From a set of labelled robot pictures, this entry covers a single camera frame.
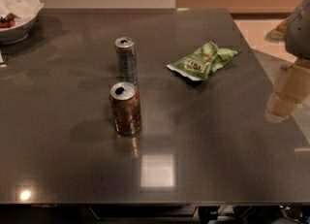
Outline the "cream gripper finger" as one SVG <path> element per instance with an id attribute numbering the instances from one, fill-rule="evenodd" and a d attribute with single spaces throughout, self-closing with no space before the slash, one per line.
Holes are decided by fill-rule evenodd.
<path id="1" fill-rule="evenodd" d="M 309 94 L 310 60 L 298 58 L 295 63 L 280 68 L 267 102 L 267 111 L 287 117 Z"/>

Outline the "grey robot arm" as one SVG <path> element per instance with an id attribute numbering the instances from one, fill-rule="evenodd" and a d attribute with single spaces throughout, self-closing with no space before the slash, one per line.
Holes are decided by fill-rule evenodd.
<path id="1" fill-rule="evenodd" d="M 280 69 L 267 101 L 266 112 L 276 121 L 289 116 L 310 94 L 310 0 L 302 0 L 289 16 L 285 49 L 296 61 Z"/>

